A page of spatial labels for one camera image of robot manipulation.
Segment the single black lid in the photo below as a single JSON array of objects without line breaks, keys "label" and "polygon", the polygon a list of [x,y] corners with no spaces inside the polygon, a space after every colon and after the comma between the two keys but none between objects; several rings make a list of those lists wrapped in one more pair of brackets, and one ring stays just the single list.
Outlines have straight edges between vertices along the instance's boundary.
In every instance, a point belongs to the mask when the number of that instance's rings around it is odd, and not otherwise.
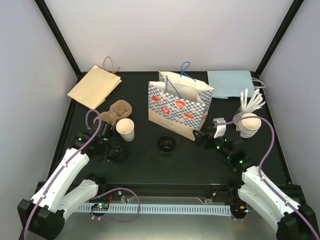
[{"label": "single black lid", "polygon": [[172,136],[162,136],[157,141],[157,148],[160,155],[163,157],[169,157],[174,153],[176,149],[176,141]]}]

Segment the blue checkered paper bag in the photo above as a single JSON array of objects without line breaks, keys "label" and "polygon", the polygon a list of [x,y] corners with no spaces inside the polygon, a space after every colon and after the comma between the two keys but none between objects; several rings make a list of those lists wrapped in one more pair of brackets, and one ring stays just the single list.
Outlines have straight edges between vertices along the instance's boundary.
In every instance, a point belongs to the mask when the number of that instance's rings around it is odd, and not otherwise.
[{"label": "blue checkered paper bag", "polygon": [[159,71],[148,83],[148,120],[194,141],[209,112],[214,88],[185,73]]}]

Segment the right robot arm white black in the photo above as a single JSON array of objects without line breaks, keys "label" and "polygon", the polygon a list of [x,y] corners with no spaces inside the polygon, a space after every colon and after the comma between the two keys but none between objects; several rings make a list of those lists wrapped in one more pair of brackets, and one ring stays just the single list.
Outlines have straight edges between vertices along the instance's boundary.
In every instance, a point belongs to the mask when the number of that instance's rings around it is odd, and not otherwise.
[{"label": "right robot arm white black", "polygon": [[318,240],[320,232],[315,212],[292,199],[274,184],[245,153],[237,133],[214,137],[214,133],[194,130],[198,146],[215,149],[230,171],[238,176],[227,189],[228,198],[252,207],[275,231],[278,240]]}]

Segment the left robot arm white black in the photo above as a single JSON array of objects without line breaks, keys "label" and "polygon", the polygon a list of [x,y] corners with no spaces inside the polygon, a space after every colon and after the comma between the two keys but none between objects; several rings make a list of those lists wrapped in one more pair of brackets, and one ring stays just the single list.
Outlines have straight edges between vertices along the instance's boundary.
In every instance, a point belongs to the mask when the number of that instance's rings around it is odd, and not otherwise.
[{"label": "left robot arm white black", "polygon": [[102,122],[99,131],[77,134],[47,182],[30,200],[22,199],[17,211],[22,226],[46,240],[54,240],[66,220],[83,203],[103,199],[108,192],[106,179],[88,174],[72,191],[68,191],[79,172],[90,161],[115,160],[122,154],[116,129]]}]

